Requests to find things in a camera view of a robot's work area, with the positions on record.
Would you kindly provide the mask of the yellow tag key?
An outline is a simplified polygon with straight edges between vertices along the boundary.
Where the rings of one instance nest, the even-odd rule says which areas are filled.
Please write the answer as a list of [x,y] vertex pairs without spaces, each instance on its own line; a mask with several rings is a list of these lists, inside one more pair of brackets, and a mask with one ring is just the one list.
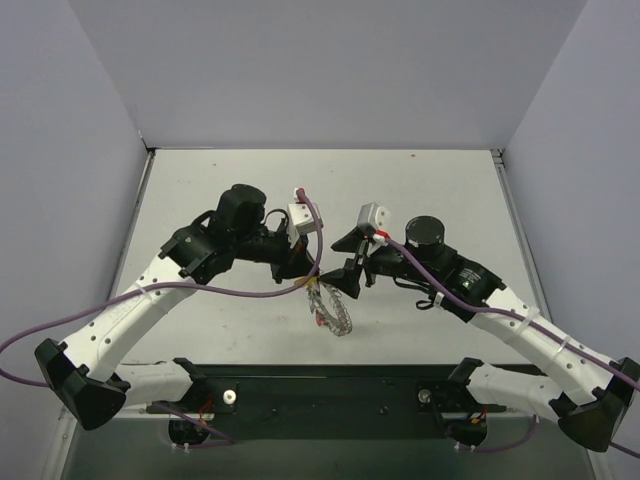
[[318,283],[316,278],[311,278],[307,281],[305,281],[304,279],[297,279],[294,282],[294,285],[297,288],[304,288],[304,289],[309,289],[309,288],[313,288],[316,284]]

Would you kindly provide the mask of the metal disc keyring holder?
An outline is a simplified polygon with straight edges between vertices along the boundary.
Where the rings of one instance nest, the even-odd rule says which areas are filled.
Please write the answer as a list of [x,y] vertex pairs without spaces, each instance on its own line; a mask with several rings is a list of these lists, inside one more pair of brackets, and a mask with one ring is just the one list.
[[342,300],[342,293],[334,287],[322,283],[318,277],[318,283],[309,289],[305,289],[309,309],[316,321],[316,315],[321,316],[323,325],[336,337],[344,337],[352,332],[351,316]]

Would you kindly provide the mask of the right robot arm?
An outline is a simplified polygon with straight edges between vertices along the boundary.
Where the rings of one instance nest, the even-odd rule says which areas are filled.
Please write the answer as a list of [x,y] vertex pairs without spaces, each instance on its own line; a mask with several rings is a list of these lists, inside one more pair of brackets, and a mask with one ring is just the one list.
[[321,279],[352,298],[379,276],[416,287],[431,307],[502,341],[539,369],[522,374],[477,359],[463,360],[450,380],[482,405],[499,405],[552,421],[578,445],[612,447],[635,395],[639,365],[598,353],[544,318],[483,265],[445,243],[437,218],[418,216],[393,240],[381,223],[359,223],[333,246],[348,254],[342,268]]

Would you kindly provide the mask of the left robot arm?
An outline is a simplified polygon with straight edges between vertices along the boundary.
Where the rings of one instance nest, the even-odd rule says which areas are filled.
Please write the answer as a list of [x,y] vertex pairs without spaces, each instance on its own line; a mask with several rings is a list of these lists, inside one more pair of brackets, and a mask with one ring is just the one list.
[[308,253],[308,234],[322,232],[318,208],[304,189],[294,193],[277,230],[264,224],[265,194],[235,184],[218,205],[176,230],[138,279],[86,326],[62,341],[44,340],[35,358],[48,387],[86,430],[123,408],[173,402],[199,408],[205,378],[186,359],[126,364],[130,350],[172,309],[197,291],[225,294],[212,280],[237,260],[267,264],[276,283],[310,280],[321,257]]

